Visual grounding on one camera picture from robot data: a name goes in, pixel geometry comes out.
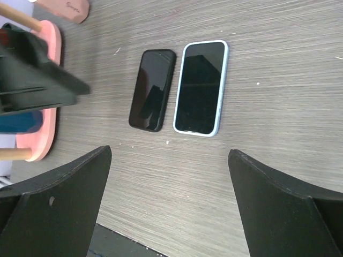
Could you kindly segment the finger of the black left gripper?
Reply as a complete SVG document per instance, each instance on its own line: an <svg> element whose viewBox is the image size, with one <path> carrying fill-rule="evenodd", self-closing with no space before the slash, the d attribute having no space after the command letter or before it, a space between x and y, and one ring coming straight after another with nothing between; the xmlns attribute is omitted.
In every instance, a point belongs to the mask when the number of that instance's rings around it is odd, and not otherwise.
<svg viewBox="0 0 343 257"><path fill-rule="evenodd" d="M74 105L90 94L82 80L54 63L46 41L7 23L1 28L1 115Z"/></svg>

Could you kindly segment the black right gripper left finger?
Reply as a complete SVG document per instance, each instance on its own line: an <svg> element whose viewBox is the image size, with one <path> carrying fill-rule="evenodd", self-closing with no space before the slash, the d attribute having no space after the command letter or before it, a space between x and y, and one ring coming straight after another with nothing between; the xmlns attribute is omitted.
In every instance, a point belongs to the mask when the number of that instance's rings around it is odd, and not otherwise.
<svg viewBox="0 0 343 257"><path fill-rule="evenodd" d="M1 256L86 256L111 165L101 146L1 189Z"/></svg>

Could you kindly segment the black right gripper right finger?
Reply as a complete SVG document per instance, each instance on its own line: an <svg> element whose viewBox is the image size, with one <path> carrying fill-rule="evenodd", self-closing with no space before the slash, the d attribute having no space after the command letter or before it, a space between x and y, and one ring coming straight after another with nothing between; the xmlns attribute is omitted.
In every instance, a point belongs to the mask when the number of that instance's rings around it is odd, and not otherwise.
<svg viewBox="0 0 343 257"><path fill-rule="evenodd" d="M228 166L250 256L342 256L342 193L237 149Z"/></svg>

